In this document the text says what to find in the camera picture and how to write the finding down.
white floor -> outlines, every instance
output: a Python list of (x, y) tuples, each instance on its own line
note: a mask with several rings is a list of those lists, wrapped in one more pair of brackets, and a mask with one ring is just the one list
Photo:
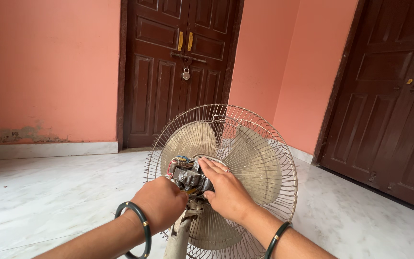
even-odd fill
[[(0, 258), (31, 258), (112, 220), (143, 185), (146, 154), (0, 160)], [(414, 259), (413, 210), (295, 163), (296, 230), (338, 258)], [(155, 235), (150, 258), (164, 248)]]

hand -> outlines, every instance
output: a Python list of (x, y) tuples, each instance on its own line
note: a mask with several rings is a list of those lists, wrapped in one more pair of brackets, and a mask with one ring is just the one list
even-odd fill
[(242, 183), (232, 173), (225, 172), (228, 169), (226, 166), (207, 158), (201, 158), (198, 162), (204, 175), (210, 179), (215, 188), (215, 192), (204, 192), (204, 197), (216, 212), (242, 224), (247, 213), (259, 209)]
[[(188, 194), (165, 177), (147, 182), (130, 200), (142, 209), (148, 219), (151, 234), (168, 229), (183, 213)], [(132, 210), (122, 216), (131, 217)]]

double door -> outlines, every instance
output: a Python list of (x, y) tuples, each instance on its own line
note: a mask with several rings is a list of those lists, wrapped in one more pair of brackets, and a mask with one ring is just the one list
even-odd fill
[(235, 0), (129, 1), (124, 147), (150, 147), (172, 118), (223, 101), (235, 10)]
[(414, 0), (368, 0), (321, 165), (414, 204)]

yellow door handle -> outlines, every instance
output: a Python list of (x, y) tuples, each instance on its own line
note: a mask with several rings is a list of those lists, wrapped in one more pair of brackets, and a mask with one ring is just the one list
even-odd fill
[(178, 51), (181, 51), (181, 47), (183, 46), (183, 32), (180, 32), (180, 37), (178, 37)]
[(188, 42), (188, 51), (191, 51), (192, 46), (193, 46), (193, 33), (190, 32), (190, 41)]

wire grill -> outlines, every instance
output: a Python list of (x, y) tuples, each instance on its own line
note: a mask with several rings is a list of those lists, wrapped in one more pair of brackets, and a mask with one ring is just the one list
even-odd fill
[[(298, 181), (288, 146), (276, 129), (247, 109), (202, 105), (170, 121), (154, 143), (146, 181), (165, 175), (170, 159), (207, 154), (223, 161), (254, 201), (282, 221), (291, 220)], [(168, 230), (161, 232), (167, 238)], [(258, 259), (266, 250), (242, 226), (207, 207), (193, 220), (187, 250), (195, 259)]]

